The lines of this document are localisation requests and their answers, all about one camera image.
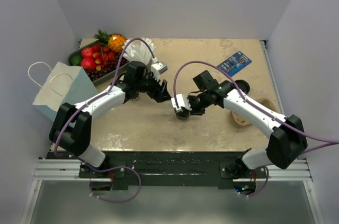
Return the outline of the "white paper coffee cup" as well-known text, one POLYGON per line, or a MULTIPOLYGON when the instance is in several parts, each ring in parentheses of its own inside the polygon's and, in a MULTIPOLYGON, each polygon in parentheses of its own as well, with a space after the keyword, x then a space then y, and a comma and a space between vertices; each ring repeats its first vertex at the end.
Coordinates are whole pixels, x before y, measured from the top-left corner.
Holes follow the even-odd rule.
POLYGON ((187 121, 190 117, 190 115, 185 112, 176 112, 175 115, 180 121, 183 121, 183 122, 187 121))

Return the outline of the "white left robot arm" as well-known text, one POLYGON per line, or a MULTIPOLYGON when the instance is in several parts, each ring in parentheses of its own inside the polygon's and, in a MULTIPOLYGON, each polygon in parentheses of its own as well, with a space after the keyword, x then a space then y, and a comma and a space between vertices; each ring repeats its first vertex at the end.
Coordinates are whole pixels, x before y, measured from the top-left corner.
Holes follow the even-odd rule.
POLYGON ((106 155, 91 145, 93 120, 136 99, 139 93, 146 93, 157 103, 169 101, 167 81, 159 79, 165 71, 167 65, 164 62, 157 61, 150 66, 139 61, 130 62, 125 73, 93 98, 75 105, 62 104, 49 133, 50 141, 90 164, 97 177, 107 176, 110 165, 105 162, 106 155))

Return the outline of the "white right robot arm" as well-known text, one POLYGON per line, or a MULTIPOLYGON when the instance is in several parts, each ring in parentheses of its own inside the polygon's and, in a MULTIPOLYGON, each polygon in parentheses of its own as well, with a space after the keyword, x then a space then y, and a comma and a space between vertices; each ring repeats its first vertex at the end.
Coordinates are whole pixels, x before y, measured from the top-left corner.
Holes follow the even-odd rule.
POLYGON ((209 106, 218 105, 245 118, 269 140, 267 147, 245 151, 227 167, 229 172, 247 178, 258 167, 275 165, 286 169, 308 147, 301 119, 274 112, 248 97, 246 81, 218 83, 206 70, 193 80, 200 94, 175 94, 171 99, 178 119, 186 121, 193 115, 203 115, 209 106))

